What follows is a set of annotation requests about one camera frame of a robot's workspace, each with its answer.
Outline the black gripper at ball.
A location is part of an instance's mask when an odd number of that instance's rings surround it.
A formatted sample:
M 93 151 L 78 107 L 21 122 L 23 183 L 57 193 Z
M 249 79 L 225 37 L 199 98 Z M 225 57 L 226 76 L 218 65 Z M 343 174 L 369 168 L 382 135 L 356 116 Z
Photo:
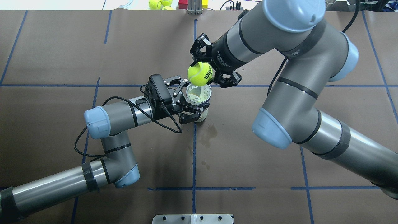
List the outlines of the black gripper at ball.
M 230 52 L 227 42 L 210 42 L 207 34 L 200 34 L 194 41 L 190 53 L 193 55 L 195 66 L 198 62 L 215 65 L 215 73 L 208 84 L 214 83 L 220 88 L 234 87 L 242 81 L 243 77 L 235 70 L 240 67 L 240 61 Z

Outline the black gripper at can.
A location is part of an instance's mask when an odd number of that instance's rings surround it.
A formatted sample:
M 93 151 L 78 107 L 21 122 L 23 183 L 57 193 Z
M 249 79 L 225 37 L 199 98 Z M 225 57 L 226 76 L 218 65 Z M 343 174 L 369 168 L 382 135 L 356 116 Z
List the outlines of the black gripper at can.
M 183 100 L 182 89 L 191 82 L 181 76 L 164 79 L 166 87 L 162 87 L 162 119 L 171 115 L 179 116 L 180 124 L 202 122 L 208 115 L 209 102 L 193 103 Z

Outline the grey robot arm holding ball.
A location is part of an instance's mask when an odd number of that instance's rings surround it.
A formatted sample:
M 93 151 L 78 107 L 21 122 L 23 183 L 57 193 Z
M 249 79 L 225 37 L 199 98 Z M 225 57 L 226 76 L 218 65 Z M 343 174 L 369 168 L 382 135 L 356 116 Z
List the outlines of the grey robot arm holding ball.
M 253 133 L 277 148 L 296 143 L 367 179 L 397 199 L 397 153 L 314 107 L 326 86 L 356 66 L 359 53 L 345 33 L 325 19 L 323 0 L 264 0 L 218 40 L 198 36 L 193 65 L 208 62 L 210 83 L 221 88 L 242 79 L 238 68 L 276 49 L 287 64 L 252 125 Z

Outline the grey robot arm holding can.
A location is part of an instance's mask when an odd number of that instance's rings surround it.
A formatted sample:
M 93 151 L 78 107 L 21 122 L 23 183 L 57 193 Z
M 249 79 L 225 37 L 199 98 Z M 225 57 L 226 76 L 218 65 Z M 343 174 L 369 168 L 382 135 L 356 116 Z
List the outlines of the grey robot arm holding can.
M 179 114 L 185 102 L 181 89 L 189 84 L 179 75 L 162 78 L 155 74 L 142 85 L 142 96 L 117 97 L 118 102 L 93 106 L 84 113 L 83 131 L 74 141 L 74 150 L 83 156 L 78 167 L 1 191 L 1 223 L 24 220 L 29 215 L 101 187 L 123 188 L 140 178 L 127 130 Z

